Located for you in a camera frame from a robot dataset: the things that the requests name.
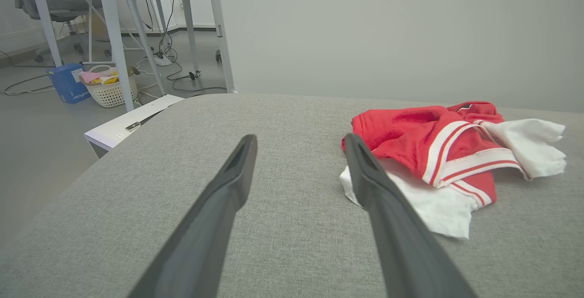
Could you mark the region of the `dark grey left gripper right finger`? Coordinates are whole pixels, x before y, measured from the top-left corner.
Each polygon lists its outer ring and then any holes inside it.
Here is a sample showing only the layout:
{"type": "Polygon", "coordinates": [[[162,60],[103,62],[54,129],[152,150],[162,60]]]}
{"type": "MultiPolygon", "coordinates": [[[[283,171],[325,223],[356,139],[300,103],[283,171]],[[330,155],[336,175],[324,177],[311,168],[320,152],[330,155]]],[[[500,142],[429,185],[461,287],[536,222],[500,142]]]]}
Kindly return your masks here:
{"type": "Polygon", "coordinates": [[[475,298],[457,269],[360,136],[345,135],[353,192],[369,213],[389,298],[475,298]]]}

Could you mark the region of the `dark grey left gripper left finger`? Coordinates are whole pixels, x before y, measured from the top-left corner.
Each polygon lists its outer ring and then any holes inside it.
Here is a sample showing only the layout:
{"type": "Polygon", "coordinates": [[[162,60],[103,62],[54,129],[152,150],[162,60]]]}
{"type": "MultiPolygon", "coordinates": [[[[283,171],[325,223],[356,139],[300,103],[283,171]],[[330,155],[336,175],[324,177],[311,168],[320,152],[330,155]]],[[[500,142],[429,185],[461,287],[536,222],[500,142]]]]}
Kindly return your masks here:
{"type": "Polygon", "coordinates": [[[130,298],[214,298],[236,213],[250,194],[257,137],[243,136],[129,293],[130,298]]]}

